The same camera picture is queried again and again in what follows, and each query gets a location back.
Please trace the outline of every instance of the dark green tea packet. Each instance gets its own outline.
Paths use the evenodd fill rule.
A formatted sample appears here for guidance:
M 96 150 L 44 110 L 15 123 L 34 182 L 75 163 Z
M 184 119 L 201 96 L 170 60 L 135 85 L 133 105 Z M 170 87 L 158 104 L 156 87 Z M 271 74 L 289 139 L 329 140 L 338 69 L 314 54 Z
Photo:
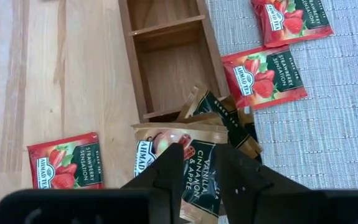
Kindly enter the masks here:
M 260 154 L 261 147 L 256 140 L 240 125 L 239 119 L 232 116 L 205 86 L 196 85 L 194 87 L 178 119 L 210 112 L 217 113 L 222 118 L 223 124 L 228 130 L 228 141 L 232 146 L 251 158 Z
M 227 109 L 228 113 L 233 116 L 234 119 L 238 120 L 238 122 L 247 130 L 247 132 L 254 138 L 256 142 L 258 142 L 258 136 L 256 134 L 255 129 L 255 121 L 253 119 L 253 114 L 251 111 L 245 111 L 245 108 L 237 109 L 235 107 L 235 101 L 231 96 L 225 97 L 220 100 L 223 106 Z M 260 154 L 255 158 L 257 161 L 261 163 Z
M 134 175 L 144 171 L 172 143 L 182 144 L 184 174 L 180 217 L 191 223 L 217 223 L 221 198 L 213 151 L 217 144 L 227 144 L 226 127 L 143 123 L 133 128 L 138 141 Z

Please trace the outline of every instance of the wooden box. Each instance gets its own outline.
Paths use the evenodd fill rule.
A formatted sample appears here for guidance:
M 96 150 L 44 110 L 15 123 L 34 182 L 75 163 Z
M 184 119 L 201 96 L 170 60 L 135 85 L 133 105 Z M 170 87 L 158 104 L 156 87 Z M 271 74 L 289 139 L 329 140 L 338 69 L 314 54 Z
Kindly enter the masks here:
M 205 0 L 120 0 L 120 12 L 140 122 L 174 120 L 196 83 L 228 95 Z

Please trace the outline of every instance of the tea bag packet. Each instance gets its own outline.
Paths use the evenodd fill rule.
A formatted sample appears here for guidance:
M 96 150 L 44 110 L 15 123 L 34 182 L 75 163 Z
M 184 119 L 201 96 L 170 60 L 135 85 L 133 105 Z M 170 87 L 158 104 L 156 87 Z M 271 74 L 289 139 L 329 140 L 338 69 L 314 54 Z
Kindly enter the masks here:
M 28 146 L 35 189 L 102 189 L 97 133 Z
M 266 47 L 333 34 L 321 0 L 251 0 Z
M 191 116 L 185 119 L 176 120 L 177 123 L 184 124 L 209 124 L 209 125 L 217 125 L 224 126 L 222 119 L 217 113 L 204 113 L 195 116 Z
M 248 131 L 248 133 L 258 142 L 258 137 L 255 129 L 255 121 L 250 107 L 237 109 L 235 107 L 235 101 L 232 96 L 228 96 L 220 101 L 229 113 L 238 119 L 238 122 Z
M 307 96 L 288 45 L 260 47 L 222 57 L 238 109 L 262 109 Z
M 238 118 L 232 116 L 221 102 L 205 87 L 196 85 L 193 88 L 186 104 L 183 106 L 178 119 L 185 119 L 203 113 L 217 113 L 228 130 L 229 143 L 255 158 L 261 147 L 251 135 L 239 124 Z
M 172 143 L 184 147 L 184 178 L 180 217 L 192 223 L 217 223 L 220 190 L 215 181 L 213 151 L 227 143 L 224 126 L 182 123 L 133 125 L 138 141 L 134 176 L 145 170 Z

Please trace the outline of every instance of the wooden floor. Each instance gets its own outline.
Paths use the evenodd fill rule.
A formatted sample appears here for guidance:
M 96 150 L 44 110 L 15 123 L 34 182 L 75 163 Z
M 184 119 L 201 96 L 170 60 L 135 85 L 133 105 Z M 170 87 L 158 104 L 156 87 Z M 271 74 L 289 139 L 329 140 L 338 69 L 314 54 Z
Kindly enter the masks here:
M 0 0 L 0 199 L 32 187 L 26 146 L 90 131 L 123 185 L 137 122 L 117 0 Z

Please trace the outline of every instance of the gray mat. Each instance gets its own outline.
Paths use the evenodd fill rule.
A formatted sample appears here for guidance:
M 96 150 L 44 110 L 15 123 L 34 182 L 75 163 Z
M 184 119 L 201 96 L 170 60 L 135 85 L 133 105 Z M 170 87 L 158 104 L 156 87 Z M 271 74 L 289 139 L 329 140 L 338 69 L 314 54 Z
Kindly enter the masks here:
M 207 0 L 222 55 L 262 45 L 250 0 Z M 263 161 L 312 189 L 358 189 L 358 1 L 323 1 L 335 34 L 291 45 L 309 96 L 255 112 Z

